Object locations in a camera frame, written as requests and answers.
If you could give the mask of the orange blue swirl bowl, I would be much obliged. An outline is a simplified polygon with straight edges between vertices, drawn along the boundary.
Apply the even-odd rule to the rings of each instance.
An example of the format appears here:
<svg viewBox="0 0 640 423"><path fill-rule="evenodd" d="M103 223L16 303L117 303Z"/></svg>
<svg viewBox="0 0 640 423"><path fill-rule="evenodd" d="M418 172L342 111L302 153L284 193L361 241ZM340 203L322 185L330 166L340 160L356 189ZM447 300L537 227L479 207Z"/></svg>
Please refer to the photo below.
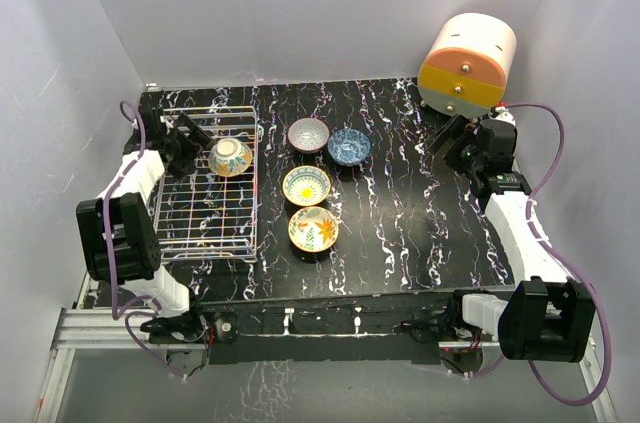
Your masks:
<svg viewBox="0 0 640 423"><path fill-rule="evenodd" d="M212 147L208 166L214 175L235 177L244 173L253 162L249 146L237 138L219 139Z"/></svg>

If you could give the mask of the orange flower leaf bowl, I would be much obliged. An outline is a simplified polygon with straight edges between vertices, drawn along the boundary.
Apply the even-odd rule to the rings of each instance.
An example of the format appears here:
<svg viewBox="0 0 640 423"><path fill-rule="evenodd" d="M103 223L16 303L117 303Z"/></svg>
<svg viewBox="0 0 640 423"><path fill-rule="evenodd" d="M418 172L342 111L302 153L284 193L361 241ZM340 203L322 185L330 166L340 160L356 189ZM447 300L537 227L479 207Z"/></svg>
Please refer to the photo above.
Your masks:
<svg viewBox="0 0 640 423"><path fill-rule="evenodd" d="M304 207L289 220L288 236L296 248L305 252L320 253L336 243L339 236L339 222L325 208Z"/></svg>

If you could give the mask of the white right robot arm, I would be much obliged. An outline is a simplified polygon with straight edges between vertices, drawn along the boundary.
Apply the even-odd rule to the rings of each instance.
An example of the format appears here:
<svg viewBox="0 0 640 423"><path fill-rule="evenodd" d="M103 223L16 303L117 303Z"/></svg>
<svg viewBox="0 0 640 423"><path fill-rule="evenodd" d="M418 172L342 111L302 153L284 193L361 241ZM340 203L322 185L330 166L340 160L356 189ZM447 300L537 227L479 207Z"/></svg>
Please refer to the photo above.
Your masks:
<svg viewBox="0 0 640 423"><path fill-rule="evenodd" d="M515 288L507 300L488 290L457 290L445 319L447 331L466 340L479 330L510 360L577 363L596 313L586 286L546 247L533 211L531 188L514 171L517 129L504 114L469 120L453 116L429 149L452 144L445 163L467 177L484 216L494 227Z"/></svg>

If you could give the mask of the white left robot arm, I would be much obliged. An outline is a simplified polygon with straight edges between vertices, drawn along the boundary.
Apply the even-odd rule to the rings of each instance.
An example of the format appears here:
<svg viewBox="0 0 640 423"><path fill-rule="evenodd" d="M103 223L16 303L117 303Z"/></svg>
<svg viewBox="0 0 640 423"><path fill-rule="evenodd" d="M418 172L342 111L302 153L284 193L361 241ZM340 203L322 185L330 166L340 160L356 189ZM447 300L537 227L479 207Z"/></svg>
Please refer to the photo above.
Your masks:
<svg viewBox="0 0 640 423"><path fill-rule="evenodd" d="M149 204L163 176L194 173L211 139L185 114L166 117L127 102L120 111L133 126L120 167L104 191L76 207L87 272L110 285L114 320L142 305L143 332L194 342L203 338L207 319L192 291L163 265Z"/></svg>

